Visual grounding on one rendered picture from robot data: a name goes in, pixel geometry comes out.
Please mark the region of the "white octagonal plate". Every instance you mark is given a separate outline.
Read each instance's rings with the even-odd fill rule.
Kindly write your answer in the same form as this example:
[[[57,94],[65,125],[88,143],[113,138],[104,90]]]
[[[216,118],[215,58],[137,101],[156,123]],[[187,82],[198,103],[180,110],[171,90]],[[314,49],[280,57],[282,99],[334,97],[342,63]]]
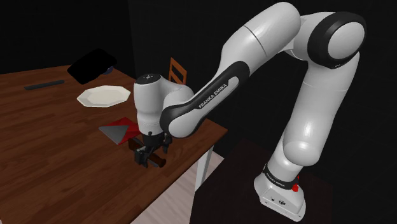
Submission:
[[[76,99],[84,107],[108,108],[127,101],[130,94],[122,86],[102,85],[85,90]]]

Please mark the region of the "orange wooden chair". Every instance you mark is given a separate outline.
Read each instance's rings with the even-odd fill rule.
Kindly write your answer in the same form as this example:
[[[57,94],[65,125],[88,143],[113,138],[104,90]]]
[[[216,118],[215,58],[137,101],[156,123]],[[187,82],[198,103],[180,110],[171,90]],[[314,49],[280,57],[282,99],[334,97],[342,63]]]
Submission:
[[[187,80],[187,71],[171,57],[169,65],[169,81],[185,85]]]

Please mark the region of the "dark robot stand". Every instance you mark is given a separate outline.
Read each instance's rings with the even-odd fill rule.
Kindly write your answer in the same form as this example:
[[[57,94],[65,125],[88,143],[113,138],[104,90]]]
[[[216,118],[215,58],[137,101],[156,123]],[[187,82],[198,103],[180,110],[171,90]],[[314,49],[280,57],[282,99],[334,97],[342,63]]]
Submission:
[[[302,171],[299,180],[307,203],[301,221],[262,205],[254,178],[270,156],[270,151],[241,139],[195,192],[190,224],[338,224],[332,186],[308,171]]]

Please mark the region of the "brown wooden table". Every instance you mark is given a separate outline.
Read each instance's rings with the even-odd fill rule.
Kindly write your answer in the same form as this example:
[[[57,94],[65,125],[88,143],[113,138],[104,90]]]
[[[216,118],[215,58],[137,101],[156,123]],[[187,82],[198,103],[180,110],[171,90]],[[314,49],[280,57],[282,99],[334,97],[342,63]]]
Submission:
[[[56,80],[36,90],[24,87]],[[101,85],[132,90],[113,71],[81,85],[66,66],[0,74],[0,219],[3,224],[130,224],[225,134],[210,120],[175,139],[162,168],[138,165],[128,144],[99,127],[136,121],[133,97],[109,108],[84,107],[77,97]]]

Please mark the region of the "black flat tablet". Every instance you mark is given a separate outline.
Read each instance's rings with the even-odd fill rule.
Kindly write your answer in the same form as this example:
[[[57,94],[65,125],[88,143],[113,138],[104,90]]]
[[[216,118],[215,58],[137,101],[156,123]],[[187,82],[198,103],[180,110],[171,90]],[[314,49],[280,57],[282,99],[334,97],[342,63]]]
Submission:
[[[97,48],[72,64],[67,72],[80,84],[84,85],[104,74],[114,66],[117,59],[105,50]]]

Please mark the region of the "black long remote control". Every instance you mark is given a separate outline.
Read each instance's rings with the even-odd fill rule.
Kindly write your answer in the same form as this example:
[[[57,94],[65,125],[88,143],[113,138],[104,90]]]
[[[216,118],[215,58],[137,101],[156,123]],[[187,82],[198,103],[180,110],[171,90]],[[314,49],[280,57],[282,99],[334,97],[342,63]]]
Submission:
[[[51,82],[46,82],[46,83],[39,83],[39,84],[35,84],[35,85],[29,85],[24,87],[25,90],[36,90],[39,88],[45,88],[45,87],[51,87],[51,86],[55,86],[55,85],[60,85],[65,83],[64,80],[56,80],[56,81],[51,81]]]

